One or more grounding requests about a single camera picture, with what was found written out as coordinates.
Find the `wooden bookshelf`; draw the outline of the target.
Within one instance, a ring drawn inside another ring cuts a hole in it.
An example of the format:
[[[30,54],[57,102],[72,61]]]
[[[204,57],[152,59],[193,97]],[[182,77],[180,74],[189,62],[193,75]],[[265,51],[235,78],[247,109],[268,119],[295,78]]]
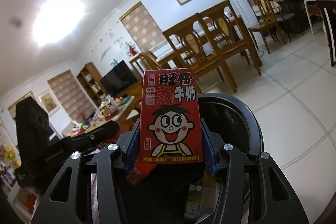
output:
[[[88,94],[89,98],[97,107],[100,107],[102,97],[107,96],[108,93],[102,83],[100,83],[102,76],[96,66],[92,62],[87,63],[78,73],[76,78]]]

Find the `red milk carton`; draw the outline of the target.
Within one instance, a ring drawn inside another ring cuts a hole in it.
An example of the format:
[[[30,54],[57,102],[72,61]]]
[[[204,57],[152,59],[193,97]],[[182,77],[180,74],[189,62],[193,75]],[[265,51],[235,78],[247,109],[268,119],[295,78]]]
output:
[[[157,165],[203,161],[201,119],[192,68],[147,70],[143,75],[138,152],[126,165],[132,185]]]

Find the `dark round trash bin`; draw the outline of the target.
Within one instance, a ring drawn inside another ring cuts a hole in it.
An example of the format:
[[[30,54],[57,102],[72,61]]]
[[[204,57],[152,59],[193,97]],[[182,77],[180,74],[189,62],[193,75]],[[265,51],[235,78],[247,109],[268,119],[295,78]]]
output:
[[[260,126],[250,108],[239,99],[219,93],[203,94],[199,97],[201,121],[205,121],[211,132],[240,151],[258,155],[263,148]],[[214,211],[219,179],[206,170],[205,163],[191,163],[182,167],[183,191],[179,200],[176,220],[178,223],[201,223]],[[248,223],[244,213],[241,223]]]

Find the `tall wooden plant stand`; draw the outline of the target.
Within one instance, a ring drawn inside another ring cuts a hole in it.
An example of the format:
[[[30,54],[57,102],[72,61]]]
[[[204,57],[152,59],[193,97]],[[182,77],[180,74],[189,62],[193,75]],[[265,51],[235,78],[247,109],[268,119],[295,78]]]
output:
[[[157,62],[157,57],[151,51],[140,52],[129,59],[129,64],[139,77],[143,77],[147,70],[159,70],[161,67]]]

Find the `wooden dining chair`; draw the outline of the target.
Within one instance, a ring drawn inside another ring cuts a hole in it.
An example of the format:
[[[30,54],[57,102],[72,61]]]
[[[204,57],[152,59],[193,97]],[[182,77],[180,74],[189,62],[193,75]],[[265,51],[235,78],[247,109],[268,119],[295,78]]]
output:
[[[196,22],[198,22],[198,16],[194,14],[163,32],[163,36],[177,55],[179,60],[177,67],[192,68],[196,80],[216,70],[220,79],[224,81],[218,58],[214,54],[207,56],[203,49],[206,37],[205,35],[201,37],[194,30]]]
[[[221,69],[236,93],[237,85],[226,63],[234,55],[241,54],[246,61],[252,61],[258,75],[262,62],[242,17],[237,16],[229,0],[225,0],[200,13],[198,21],[210,42]]]

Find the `black television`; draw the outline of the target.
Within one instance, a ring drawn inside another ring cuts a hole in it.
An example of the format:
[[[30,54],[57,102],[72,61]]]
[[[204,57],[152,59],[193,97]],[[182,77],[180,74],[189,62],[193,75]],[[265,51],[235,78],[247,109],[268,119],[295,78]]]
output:
[[[109,95],[115,97],[138,83],[138,78],[130,70],[126,62],[121,61],[100,80],[100,83]]]

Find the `wooden coffee table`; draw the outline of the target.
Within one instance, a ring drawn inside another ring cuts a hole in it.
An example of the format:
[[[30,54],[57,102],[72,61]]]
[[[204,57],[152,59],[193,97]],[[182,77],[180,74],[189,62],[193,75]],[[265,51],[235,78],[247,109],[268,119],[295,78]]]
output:
[[[108,121],[115,121],[119,124],[125,123],[125,121],[130,120],[134,117],[140,115],[141,111],[141,96],[131,96],[130,100],[123,106],[119,106],[116,114],[112,114],[111,118],[108,120],[105,117],[102,117],[96,122],[93,122],[85,131],[85,133],[89,133],[92,130],[100,127],[101,125],[107,123]]]

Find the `framed sunflower picture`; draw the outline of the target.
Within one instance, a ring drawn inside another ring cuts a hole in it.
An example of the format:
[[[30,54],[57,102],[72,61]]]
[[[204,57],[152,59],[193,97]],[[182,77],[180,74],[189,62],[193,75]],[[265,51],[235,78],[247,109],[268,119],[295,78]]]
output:
[[[38,95],[38,101],[42,108],[46,110],[49,117],[54,115],[60,109],[60,105],[50,89]]]

